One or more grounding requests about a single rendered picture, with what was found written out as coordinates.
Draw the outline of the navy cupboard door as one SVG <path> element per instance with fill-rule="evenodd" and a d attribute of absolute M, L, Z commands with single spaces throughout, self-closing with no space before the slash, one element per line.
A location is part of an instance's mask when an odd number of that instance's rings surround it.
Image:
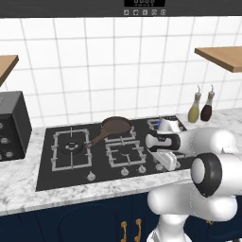
<path fill-rule="evenodd" d="M 0 216 L 0 242 L 31 242 L 34 227 L 32 213 Z"/>
<path fill-rule="evenodd" d="M 45 242 L 121 242 L 131 220 L 131 198 L 120 197 L 36 212 Z"/>
<path fill-rule="evenodd" d="M 242 216 L 225 222 L 207 223 L 205 220 L 188 217 L 184 225 L 185 233 L 193 242 L 227 242 L 242 238 Z"/>
<path fill-rule="evenodd" d="M 147 242 L 147 237 L 155 229 L 159 221 L 159 217 L 152 213 L 147 205 L 147 193 L 133 196 L 131 211 L 130 242 L 134 242 L 134 236 L 138 234 L 138 226 L 135 222 L 137 218 L 142 219 L 142 236 L 140 242 Z"/>

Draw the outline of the dark vinegar bottle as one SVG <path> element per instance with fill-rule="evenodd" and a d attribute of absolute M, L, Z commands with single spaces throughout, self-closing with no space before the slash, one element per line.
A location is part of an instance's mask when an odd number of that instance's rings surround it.
<path fill-rule="evenodd" d="M 214 96 L 214 86 L 211 86 L 211 91 L 208 93 L 206 103 L 200 112 L 200 120 L 203 122 L 208 122 L 212 116 L 212 104 Z"/>

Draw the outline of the yellow oil bottle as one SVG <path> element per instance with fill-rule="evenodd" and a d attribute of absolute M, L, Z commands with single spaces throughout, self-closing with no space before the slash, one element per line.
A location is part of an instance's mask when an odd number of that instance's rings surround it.
<path fill-rule="evenodd" d="M 188 112 L 188 121 L 190 123 L 196 123 L 199 119 L 199 101 L 201 97 L 200 88 L 198 88 L 198 91 L 195 93 L 194 102 Z"/>

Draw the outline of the dark range hood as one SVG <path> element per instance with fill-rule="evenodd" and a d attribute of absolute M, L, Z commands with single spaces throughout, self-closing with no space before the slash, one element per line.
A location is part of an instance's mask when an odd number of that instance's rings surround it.
<path fill-rule="evenodd" d="M 0 18 L 242 16 L 242 0 L 0 0 Z"/>

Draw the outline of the wooden wall shelf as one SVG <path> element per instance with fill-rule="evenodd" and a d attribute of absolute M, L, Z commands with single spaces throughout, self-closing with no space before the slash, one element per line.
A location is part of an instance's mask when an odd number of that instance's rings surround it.
<path fill-rule="evenodd" d="M 19 57 L 17 55 L 1 55 L 0 56 L 0 87 L 15 67 Z"/>
<path fill-rule="evenodd" d="M 242 73 L 242 46 L 197 47 L 195 53 L 231 73 Z"/>

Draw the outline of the black gas hob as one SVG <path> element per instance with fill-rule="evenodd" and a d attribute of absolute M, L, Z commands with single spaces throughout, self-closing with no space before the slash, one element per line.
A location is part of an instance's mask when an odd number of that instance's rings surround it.
<path fill-rule="evenodd" d="M 161 126 L 160 117 L 130 120 L 129 132 L 110 135 L 86 148 L 102 131 L 101 123 L 75 125 L 45 130 L 42 158 L 36 189 L 45 191 L 62 187 L 107 182 L 166 172 L 156 170 L 157 158 L 146 147 L 146 136 Z M 141 174 L 143 165 L 147 171 Z M 124 177 L 125 167 L 129 174 Z M 90 172 L 95 180 L 89 181 Z"/>

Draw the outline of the black toaster oven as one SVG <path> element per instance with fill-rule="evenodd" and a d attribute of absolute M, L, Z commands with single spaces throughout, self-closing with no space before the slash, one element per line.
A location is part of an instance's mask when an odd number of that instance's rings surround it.
<path fill-rule="evenodd" d="M 0 162 L 24 159 L 31 132 L 23 93 L 0 92 Z"/>

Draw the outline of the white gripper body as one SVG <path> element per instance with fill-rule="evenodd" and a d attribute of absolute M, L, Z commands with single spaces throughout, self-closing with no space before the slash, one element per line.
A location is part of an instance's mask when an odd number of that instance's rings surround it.
<path fill-rule="evenodd" d="M 172 152 L 159 152 L 157 160 L 168 171 L 173 171 L 176 168 L 177 158 Z"/>

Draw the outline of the brown frying pan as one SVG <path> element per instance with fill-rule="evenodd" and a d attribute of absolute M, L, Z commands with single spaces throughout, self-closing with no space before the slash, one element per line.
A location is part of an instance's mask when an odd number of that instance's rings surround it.
<path fill-rule="evenodd" d="M 100 140 L 110 136 L 117 135 L 129 132 L 131 129 L 131 122 L 129 119 L 122 116 L 111 116 L 106 118 L 102 123 L 102 131 L 99 135 L 96 136 L 89 144 L 86 145 L 86 148 L 91 148 Z"/>

